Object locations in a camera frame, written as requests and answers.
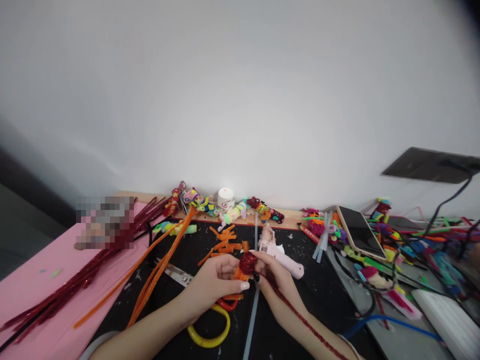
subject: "wall socket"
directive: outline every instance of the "wall socket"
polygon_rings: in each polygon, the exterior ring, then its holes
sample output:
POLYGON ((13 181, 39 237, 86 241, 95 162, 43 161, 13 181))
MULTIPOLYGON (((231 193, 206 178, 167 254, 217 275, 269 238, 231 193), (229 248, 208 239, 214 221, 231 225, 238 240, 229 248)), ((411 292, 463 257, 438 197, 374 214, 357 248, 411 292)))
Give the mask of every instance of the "wall socket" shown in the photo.
POLYGON ((382 172, 382 175, 449 184, 460 184, 468 179, 465 171, 448 164, 459 164, 470 169, 472 175, 480 172, 480 157, 411 147, 382 172))

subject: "white nail polish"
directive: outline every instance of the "white nail polish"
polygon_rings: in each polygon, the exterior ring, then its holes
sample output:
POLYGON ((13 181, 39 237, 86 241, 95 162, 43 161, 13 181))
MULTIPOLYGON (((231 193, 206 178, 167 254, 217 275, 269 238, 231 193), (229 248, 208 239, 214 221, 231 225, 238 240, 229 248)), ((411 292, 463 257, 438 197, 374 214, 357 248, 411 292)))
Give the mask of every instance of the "white nail polish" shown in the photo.
POLYGON ((240 291, 243 291, 243 290, 248 290, 250 289, 250 283, 248 282, 242 282, 240 284, 240 291))

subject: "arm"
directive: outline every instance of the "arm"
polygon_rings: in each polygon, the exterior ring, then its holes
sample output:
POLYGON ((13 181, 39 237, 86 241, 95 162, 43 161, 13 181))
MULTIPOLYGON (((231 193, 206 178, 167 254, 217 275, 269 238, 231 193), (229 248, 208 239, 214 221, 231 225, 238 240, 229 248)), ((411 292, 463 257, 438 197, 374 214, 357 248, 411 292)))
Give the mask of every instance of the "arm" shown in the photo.
POLYGON ((250 287, 248 282, 232 280, 238 265, 239 260, 229 254, 208 259, 180 295, 102 344, 90 360, 152 359, 218 298, 250 287))
POLYGON ((346 342, 307 311, 290 273, 272 256, 261 251, 253 251, 252 253, 258 258, 255 270, 260 274, 260 290, 278 324, 315 359, 338 359, 277 296, 267 279, 278 286, 278 289, 290 304, 330 345, 348 359, 357 359, 357 355, 346 342))

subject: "pink paper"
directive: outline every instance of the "pink paper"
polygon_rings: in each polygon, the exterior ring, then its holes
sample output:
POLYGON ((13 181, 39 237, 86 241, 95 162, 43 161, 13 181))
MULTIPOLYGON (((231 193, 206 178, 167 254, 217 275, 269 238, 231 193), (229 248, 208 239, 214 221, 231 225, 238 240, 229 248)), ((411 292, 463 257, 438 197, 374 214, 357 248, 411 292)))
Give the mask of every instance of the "pink paper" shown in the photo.
MULTIPOLYGON (((144 206, 145 204, 136 203, 135 214, 144 206)), ((73 277, 100 251, 74 249, 77 236, 84 228, 84 223, 72 226, 0 282, 0 324, 41 302, 73 277), (50 278, 50 275, 58 269, 62 269, 61 273, 50 278)), ((78 359, 125 284, 80 328, 73 329, 73 324, 125 276, 145 253, 148 244, 149 237, 145 235, 135 242, 133 249, 122 251, 105 264, 88 288, 79 291, 57 315, 38 325, 20 344, 11 344, 6 348, 0 354, 0 359, 78 359)), ((15 325, 0 332, 0 345, 13 335, 13 327, 15 325)))

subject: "wrist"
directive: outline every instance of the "wrist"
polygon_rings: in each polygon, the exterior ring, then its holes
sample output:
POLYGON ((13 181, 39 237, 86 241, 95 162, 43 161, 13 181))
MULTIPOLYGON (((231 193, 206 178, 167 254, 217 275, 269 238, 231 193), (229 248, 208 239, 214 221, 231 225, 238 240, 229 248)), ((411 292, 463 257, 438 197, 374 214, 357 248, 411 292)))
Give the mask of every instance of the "wrist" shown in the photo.
POLYGON ((198 303, 195 303, 195 298, 189 296, 186 291, 183 291, 174 298, 171 302, 174 311, 178 314, 178 321, 182 329, 193 324, 207 309, 203 309, 198 303))
POLYGON ((175 327, 175 332, 179 333, 195 322, 195 317, 191 312, 192 305, 188 306, 183 297, 177 296, 165 306, 155 311, 156 315, 161 315, 158 321, 171 323, 175 327))

